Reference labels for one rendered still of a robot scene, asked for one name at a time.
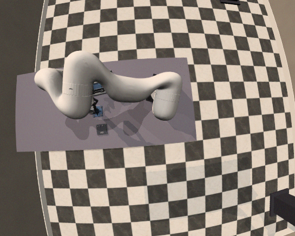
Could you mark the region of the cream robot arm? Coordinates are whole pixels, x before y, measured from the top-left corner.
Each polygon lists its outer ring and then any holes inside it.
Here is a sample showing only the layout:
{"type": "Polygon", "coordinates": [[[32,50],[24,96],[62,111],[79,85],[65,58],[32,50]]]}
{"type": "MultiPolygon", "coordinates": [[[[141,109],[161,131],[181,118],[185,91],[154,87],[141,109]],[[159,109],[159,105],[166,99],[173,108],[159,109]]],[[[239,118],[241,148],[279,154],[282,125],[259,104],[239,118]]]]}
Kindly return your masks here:
{"type": "Polygon", "coordinates": [[[175,116],[182,89],[182,78],[177,73],[165,72],[149,78],[119,76],[87,51],[71,53],[63,70],[44,68],[35,75],[36,85],[50,95],[62,114],[71,119],[82,119],[89,114],[95,94],[94,82],[117,102],[141,102],[151,95],[153,114],[163,121],[175,116]]]}

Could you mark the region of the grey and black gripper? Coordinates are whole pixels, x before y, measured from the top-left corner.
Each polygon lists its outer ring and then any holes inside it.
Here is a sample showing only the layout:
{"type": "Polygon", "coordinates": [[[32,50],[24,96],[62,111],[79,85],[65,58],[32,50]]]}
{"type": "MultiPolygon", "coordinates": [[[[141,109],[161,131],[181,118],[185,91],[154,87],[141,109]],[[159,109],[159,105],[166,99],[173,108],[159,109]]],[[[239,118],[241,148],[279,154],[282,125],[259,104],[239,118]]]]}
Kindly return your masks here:
{"type": "Polygon", "coordinates": [[[94,108],[94,110],[96,111],[96,104],[98,103],[98,100],[97,99],[95,99],[94,98],[94,96],[93,96],[93,98],[92,98],[92,105],[93,105],[93,108],[94,108]],[[94,101],[96,101],[96,102],[94,102],[94,101]]]}

